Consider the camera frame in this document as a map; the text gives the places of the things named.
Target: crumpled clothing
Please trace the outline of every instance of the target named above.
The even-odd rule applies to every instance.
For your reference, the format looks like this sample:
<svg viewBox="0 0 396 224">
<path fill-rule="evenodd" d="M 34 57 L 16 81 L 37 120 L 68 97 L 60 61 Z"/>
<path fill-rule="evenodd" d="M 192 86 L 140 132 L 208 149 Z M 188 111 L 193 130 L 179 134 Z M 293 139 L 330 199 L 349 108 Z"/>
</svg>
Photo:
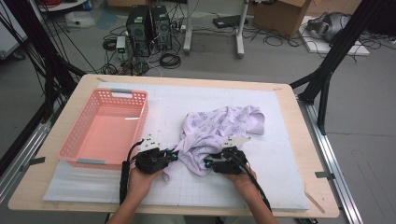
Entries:
<svg viewBox="0 0 396 224">
<path fill-rule="evenodd" d="M 178 157 L 194 173 L 205 176 L 204 158 L 221 152 L 230 136 L 264 134 L 265 116 L 257 106 L 226 106 L 208 112 L 189 113 L 183 122 L 182 140 L 175 148 Z M 171 164 L 165 169 L 168 174 Z"/>
</svg>

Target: table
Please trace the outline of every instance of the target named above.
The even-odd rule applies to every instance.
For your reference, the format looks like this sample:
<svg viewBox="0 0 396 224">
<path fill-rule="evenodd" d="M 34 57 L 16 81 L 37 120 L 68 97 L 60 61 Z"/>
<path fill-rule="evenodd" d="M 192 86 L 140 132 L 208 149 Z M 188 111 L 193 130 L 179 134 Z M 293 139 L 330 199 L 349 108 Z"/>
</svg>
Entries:
<svg viewBox="0 0 396 224">
<path fill-rule="evenodd" d="M 338 217 L 338 205 L 326 178 L 317 178 L 315 172 L 323 171 L 318 154 L 304 118 L 296 102 L 291 87 L 287 84 L 253 83 L 165 77 L 119 77 L 106 75 L 86 75 L 78 83 L 62 114 L 54 124 L 36 157 L 46 157 L 44 163 L 30 166 L 21 183 L 12 195 L 8 206 L 16 210 L 39 211 L 86 211 L 114 212 L 117 204 L 107 203 L 53 203 L 44 202 L 46 193 L 58 164 L 56 153 L 69 133 L 80 109 L 91 91 L 101 82 L 138 83 L 154 85 L 192 86 L 207 88 L 228 88 L 256 91 L 274 91 L 286 123 L 290 143 L 304 183 L 305 195 L 310 209 L 302 212 L 275 211 L 277 217 Z M 181 207 L 181 206 L 140 206 L 137 213 L 181 214 L 203 216 L 249 216 L 246 209 Z"/>
<path fill-rule="evenodd" d="M 235 30 L 237 56 L 240 59 L 242 59 L 245 56 L 242 32 L 244 29 L 245 18 L 248 13 L 248 0 L 241 0 L 241 1 L 243 1 L 241 19 L 239 21 L 238 28 Z M 184 37 L 184 45 L 183 45 L 183 50 L 187 54 L 190 54 L 191 37 L 192 37 L 191 15 L 192 15 L 192 12 L 194 11 L 194 7 L 196 7 L 196 4 L 192 3 L 191 0 L 187 1 L 187 15 L 188 15 L 188 17 L 187 17 L 187 23 L 186 23 L 186 35 Z"/>
</svg>

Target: basket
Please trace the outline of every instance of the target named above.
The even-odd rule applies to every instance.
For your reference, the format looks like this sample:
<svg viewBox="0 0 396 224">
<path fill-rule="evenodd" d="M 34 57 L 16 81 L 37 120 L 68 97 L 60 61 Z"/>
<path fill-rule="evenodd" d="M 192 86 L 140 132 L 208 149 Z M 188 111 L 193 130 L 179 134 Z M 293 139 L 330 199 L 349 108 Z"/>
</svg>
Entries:
<svg viewBox="0 0 396 224">
<path fill-rule="evenodd" d="M 78 167 L 120 170 L 140 141 L 148 112 L 145 91 L 93 90 L 58 158 Z"/>
</svg>

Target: cardboard box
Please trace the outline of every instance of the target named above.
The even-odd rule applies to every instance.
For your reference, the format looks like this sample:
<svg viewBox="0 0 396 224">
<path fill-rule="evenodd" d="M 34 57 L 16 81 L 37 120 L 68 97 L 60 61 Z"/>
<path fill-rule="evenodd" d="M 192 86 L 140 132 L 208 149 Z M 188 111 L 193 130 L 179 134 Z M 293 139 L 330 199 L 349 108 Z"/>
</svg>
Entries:
<svg viewBox="0 0 396 224">
<path fill-rule="evenodd" d="M 107 0 L 110 7 L 131 7 L 133 5 L 148 5 L 151 7 L 152 0 Z"/>
<path fill-rule="evenodd" d="M 258 4 L 253 26 L 293 38 L 310 3 L 311 0 L 278 0 L 272 5 Z"/>
<path fill-rule="evenodd" d="M 353 15 L 361 0 L 314 0 L 311 2 L 307 16 L 320 16 L 323 12 L 342 12 L 347 15 Z"/>
</svg>

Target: forearm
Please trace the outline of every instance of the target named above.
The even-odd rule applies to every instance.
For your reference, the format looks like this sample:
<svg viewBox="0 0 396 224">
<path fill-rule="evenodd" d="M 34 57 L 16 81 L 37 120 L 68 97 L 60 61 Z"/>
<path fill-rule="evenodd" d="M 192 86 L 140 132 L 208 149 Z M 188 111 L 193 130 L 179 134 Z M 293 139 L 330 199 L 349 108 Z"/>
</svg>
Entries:
<svg viewBox="0 0 396 224">
<path fill-rule="evenodd" d="M 129 224 L 134 218 L 134 213 L 141 203 L 140 199 L 133 197 L 126 197 L 125 201 L 120 205 L 120 208 L 114 213 L 107 224 Z"/>
<path fill-rule="evenodd" d="M 262 198 L 255 197 L 247 200 L 247 205 L 258 224 L 278 224 L 277 220 L 267 208 Z"/>
</svg>

